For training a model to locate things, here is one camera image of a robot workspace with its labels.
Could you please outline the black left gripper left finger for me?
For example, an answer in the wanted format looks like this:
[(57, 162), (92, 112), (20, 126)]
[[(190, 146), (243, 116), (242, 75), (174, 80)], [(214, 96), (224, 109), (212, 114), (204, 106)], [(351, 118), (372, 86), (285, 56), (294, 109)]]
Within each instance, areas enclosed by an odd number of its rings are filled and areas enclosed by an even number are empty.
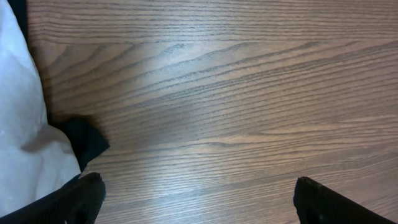
[(1, 217), (1, 223), (92, 224), (99, 214), (105, 196), (105, 183), (99, 173), (92, 172)]

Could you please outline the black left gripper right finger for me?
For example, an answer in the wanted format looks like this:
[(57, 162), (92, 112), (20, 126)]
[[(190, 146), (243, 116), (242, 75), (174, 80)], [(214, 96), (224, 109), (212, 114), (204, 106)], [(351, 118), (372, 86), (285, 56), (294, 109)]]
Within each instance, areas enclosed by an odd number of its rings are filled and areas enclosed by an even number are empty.
[(395, 224), (309, 177), (297, 179), (293, 203), (301, 224)]

